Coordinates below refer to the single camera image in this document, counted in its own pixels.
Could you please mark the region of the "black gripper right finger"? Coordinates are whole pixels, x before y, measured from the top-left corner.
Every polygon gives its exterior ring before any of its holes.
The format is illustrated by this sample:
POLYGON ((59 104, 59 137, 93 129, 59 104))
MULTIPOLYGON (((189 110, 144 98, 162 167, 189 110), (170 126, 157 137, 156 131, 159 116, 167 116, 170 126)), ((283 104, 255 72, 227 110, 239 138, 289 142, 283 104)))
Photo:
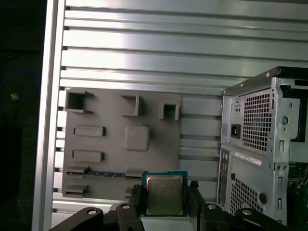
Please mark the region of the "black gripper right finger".
POLYGON ((251 208, 236 210, 235 215, 217 204, 206 203, 198 182, 189 185, 189 218, 195 231, 289 231, 282 223, 251 208))

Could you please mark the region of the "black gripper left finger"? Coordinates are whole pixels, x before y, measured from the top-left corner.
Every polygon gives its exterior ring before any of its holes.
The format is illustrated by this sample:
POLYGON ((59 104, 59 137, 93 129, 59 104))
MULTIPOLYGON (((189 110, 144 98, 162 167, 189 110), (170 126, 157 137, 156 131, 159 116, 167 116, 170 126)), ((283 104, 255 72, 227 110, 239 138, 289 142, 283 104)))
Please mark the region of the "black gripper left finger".
POLYGON ((134 185, 127 203, 113 205, 105 214, 100 208, 86 207, 58 225, 52 231, 143 231, 141 185, 134 185))

